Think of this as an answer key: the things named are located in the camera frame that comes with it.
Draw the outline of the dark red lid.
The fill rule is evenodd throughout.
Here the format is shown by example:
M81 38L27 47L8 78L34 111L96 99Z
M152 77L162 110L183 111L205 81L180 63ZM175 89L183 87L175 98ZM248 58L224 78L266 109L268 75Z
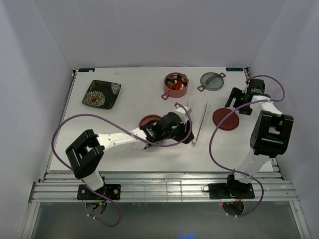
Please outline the dark red lid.
M225 131L234 130L239 125L239 117L236 113L232 113L230 116L227 116L231 112L232 111L228 108L217 109L212 115L214 124L218 126L222 122L220 129Z
M161 116L158 115L147 115L143 117L139 122L139 127L144 126L148 123L155 123L157 121L161 120Z

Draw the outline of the stainless steel tongs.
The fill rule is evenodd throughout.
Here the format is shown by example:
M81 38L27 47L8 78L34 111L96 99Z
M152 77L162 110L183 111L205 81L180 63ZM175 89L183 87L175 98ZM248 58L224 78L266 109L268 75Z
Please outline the stainless steel tongs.
M190 112L191 112L190 114L191 114L191 118L192 118L192 127L194 127L195 123L194 123L194 119L193 119L193 113L192 113L190 100L187 100L187 106L190 108ZM196 146L197 141L199 139L200 132L201 132L201 129L202 129L202 125L203 125L203 122L204 122L204 119L205 119L205 115L206 115L206 112L207 112L207 107L208 107L208 102L206 102L204 104L204 108L203 108L203 111L202 111L202 114L201 114L199 126L198 126L198 129L197 129L197 133L194 134L194 139L191 140L192 147Z

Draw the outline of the red sausage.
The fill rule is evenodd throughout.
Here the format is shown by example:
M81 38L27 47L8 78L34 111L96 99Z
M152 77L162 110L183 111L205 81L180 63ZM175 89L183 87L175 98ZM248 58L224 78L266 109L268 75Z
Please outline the red sausage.
M171 89L175 90L175 91L179 91L180 89L182 89L184 87L184 84L182 81L176 82L173 85L171 85Z

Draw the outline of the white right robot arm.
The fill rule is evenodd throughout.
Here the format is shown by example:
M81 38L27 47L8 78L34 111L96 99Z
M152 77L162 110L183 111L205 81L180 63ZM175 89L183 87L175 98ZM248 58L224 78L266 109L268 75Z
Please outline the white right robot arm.
M233 88L225 106L229 107L233 99L233 107L240 114L258 115L250 137L250 151L235 172L227 177L225 192L236 198L250 191L252 177L265 163L286 152L294 118L274 106L270 96L265 94L262 79L250 78L243 90Z

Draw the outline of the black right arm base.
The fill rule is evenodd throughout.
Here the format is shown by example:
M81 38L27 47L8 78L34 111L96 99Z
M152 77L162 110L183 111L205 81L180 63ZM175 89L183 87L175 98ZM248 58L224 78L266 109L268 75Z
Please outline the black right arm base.
M254 199L252 184L230 186L226 183L212 183L203 187L202 191L209 194L210 199Z

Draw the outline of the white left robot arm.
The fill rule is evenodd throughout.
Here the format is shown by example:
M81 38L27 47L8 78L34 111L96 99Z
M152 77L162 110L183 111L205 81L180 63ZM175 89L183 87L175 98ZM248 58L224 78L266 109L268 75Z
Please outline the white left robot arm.
M65 150L77 179L87 186L89 194L100 199L106 193L104 180L98 171L103 156L122 151L144 150L173 139L184 144L194 139L187 115L169 112L126 133L97 134L92 129L82 132Z

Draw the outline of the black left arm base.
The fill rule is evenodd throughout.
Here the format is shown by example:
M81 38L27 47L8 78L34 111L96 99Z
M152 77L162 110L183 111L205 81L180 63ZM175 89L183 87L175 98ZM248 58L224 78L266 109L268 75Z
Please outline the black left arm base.
M84 184L79 185L77 192L77 200L102 200L98 194L106 196L111 200L119 200L121 196L120 184L105 184L101 189L98 189L96 193L92 193Z

